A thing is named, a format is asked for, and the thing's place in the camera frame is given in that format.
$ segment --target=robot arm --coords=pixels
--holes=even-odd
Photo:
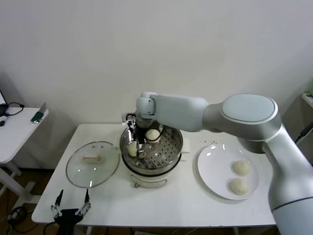
[[[198,97],[145,92],[136,108],[139,127],[156,120],[190,132],[226,132],[247,150],[265,153],[274,172],[268,200],[281,234],[313,233],[313,169],[286,132],[274,100],[236,94],[209,104]]]

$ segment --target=white wall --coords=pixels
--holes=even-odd
[[[0,1],[0,89],[51,111],[18,162],[54,167],[78,124],[120,121],[141,91],[257,93],[285,112],[313,75],[312,12],[311,0]]]

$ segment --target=wooden floor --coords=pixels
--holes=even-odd
[[[41,195],[52,175],[52,172],[44,172],[44,171],[30,171],[23,170],[22,176],[15,177],[15,180],[19,182],[23,187],[29,181],[36,181],[36,185],[32,190],[32,194]],[[0,198],[0,220],[6,217],[7,208],[8,211],[11,211],[18,197],[11,191],[6,190],[5,193]],[[36,205],[25,204],[25,207],[28,211],[35,209]],[[16,226],[16,229],[19,231],[26,231],[36,224],[32,222],[31,215],[28,215],[27,219],[23,221],[21,224]],[[0,235],[4,234],[5,228],[8,226],[7,220],[3,219],[0,221]],[[27,235],[42,235],[44,224],[38,225],[34,230],[26,233]],[[86,232],[86,227],[78,227],[78,229]],[[192,231],[191,229],[175,229],[175,228],[107,228],[107,227],[93,227],[91,234],[92,235],[134,235],[136,231],[142,231],[147,233],[152,233],[156,235],[185,235],[186,233]],[[239,228],[239,232],[242,234],[247,228]],[[47,235],[55,235],[57,231],[57,227],[50,226],[47,230]],[[275,234],[276,228],[271,228],[263,235],[279,235],[279,232]],[[11,235],[18,235],[20,233],[16,231],[12,231]],[[198,228],[195,231],[189,233],[190,235],[233,235],[232,228]]]

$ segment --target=white plate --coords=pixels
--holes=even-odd
[[[251,171],[248,175],[235,173],[232,165],[239,160],[249,162]],[[232,200],[247,199],[259,185],[258,171],[250,159],[241,150],[225,144],[206,147],[199,155],[198,170],[202,180],[212,191]],[[229,182],[235,178],[244,179],[249,185],[249,190],[244,195],[235,194],[230,189]]]

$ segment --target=dough ball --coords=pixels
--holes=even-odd
[[[137,156],[137,141],[133,141],[127,145],[128,154],[132,157]]]
[[[249,185],[243,179],[233,179],[229,183],[231,190],[239,195],[244,195],[249,190]]]
[[[250,164],[247,161],[236,161],[233,167],[238,175],[248,175],[250,173]]]
[[[146,132],[145,136],[146,136],[147,139],[155,140],[156,138],[158,138],[160,136],[160,132],[158,130],[156,130],[156,129],[151,129],[151,130]],[[158,138],[155,141],[149,141],[149,140],[147,140],[147,141],[149,143],[157,143],[159,140],[160,140],[160,138]]]
[[[103,162],[103,157],[95,153],[85,153],[82,158],[82,162],[99,164]]]

